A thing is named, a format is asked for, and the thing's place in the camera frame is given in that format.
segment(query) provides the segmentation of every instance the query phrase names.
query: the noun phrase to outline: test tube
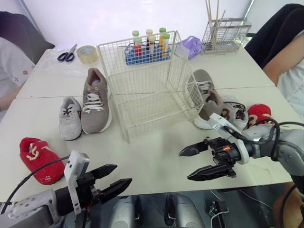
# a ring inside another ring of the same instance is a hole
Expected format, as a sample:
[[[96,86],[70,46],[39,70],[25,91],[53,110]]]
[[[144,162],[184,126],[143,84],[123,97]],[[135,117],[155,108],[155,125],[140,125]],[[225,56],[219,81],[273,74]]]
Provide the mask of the test tube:
[[[166,58],[167,57],[166,52],[168,50],[170,35],[168,33],[165,33],[162,37],[163,37],[163,46],[161,47],[161,50],[163,51],[162,58]]]
[[[141,38],[134,39],[134,49],[135,49],[136,56],[142,55],[142,39]]]
[[[154,55],[154,47],[155,47],[155,36],[150,36],[149,37],[149,43],[150,43],[150,60],[153,60],[153,55]]]
[[[147,29],[146,30],[146,34],[147,34],[147,48],[146,48],[146,50],[149,51],[149,45],[150,45],[150,43],[149,43],[149,36],[151,36],[153,34],[152,29]]]
[[[135,46],[135,39],[139,36],[139,31],[134,30],[134,31],[132,32],[132,36],[133,36],[134,46]]]
[[[166,28],[160,28],[160,46],[162,47],[163,46],[163,35],[165,34],[166,32]]]

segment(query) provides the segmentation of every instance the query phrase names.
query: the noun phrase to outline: brown sneaker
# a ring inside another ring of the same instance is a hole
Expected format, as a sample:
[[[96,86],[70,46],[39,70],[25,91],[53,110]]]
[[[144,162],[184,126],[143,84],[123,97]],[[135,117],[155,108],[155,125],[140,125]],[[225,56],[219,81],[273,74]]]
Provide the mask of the brown sneaker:
[[[97,68],[90,68],[85,81],[81,126],[86,134],[106,130],[112,121],[107,81]]]

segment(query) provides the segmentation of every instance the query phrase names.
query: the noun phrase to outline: white table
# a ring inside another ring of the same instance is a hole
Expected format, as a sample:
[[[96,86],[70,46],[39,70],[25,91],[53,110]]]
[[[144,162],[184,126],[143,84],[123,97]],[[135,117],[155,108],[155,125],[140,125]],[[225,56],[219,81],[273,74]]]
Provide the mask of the white table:
[[[279,121],[301,121],[300,117],[283,98],[276,87],[243,89],[221,89],[220,95],[234,95],[246,107],[264,103],[271,107],[273,117]],[[0,201],[5,201],[17,184],[29,174],[19,157],[19,143],[24,137],[46,140],[60,156],[66,156],[72,149],[86,153],[91,162],[88,171],[104,164],[117,164],[109,176],[96,182],[104,189],[121,178],[133,178],[123,195],[149,194],[171,191],[236,188],[291,181],[288,173],[278,162],[269,158],[250,159],[246,165],[235,165],[236,178],[223,177],[215,180],[195,182],[186,177],[196,169],[214,164],[210,151],[193,157],[179,157],[185,146],[202,141],[206,136],[219,137],[214,130],[201,130],[184,121],[163,130],[156,130],[131,143],[123,138],[117,117],[103,133],[85,135],[66,142],[58,133],[58,112],[62,97],[15,99],[0,123]],[[31,178],[16,193],[13,200],[66,185],[64,179],[51,185],[41,185]]]
[[[45,51],[17,98],[82,96],[87,70],[97,67],[103,73],[100,60],[82,64],[76,56],[69,63],[57,61],[62,52]],[[197,55],[190,66],[209,72],[216,89],[274,86],[242,47],[238,53]]]

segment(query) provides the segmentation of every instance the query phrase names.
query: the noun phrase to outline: green cap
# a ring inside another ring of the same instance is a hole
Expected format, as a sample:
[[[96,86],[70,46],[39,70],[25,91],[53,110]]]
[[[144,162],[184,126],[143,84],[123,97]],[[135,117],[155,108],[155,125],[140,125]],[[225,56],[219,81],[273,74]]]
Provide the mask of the green cap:
[[[155,37],[155,36],[150,36],[150,37],[149,37],[149,40],[152,41],[152,42],[155,42],[156,37]]]
[[[170,35],[168,34],[168,33],[165,33],[165,34],[163,34],[163,36],[162,36],[164,39],[169,39],[170,38]]]
[[[140,43],[142,42],[142,39],[141,39],[141,38],[135,38],[135,39],[134,39],[134,42],[135,42],[136,44],[140,44]]]
[[[137,37],[137,36],[139,36],[139,31],[137,31],[137,30],[134,30],[134,31],[132,32],[132,35],[133,35],[134,37]]]
[[[160,32],[166,32],[166,28],[160,28]]]

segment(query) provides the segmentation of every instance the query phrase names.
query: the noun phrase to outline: white shirt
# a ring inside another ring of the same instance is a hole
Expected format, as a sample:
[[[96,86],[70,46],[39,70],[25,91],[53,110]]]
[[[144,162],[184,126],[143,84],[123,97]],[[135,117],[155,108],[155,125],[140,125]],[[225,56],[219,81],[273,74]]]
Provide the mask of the white shirt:
[[[21,86],[35,67],[23,51],[0,38],[0,97],[4,97]],[[6,110],[0,110],[0,121]]]
[[[304,59],[280,75],[277,87],[304,121]]]

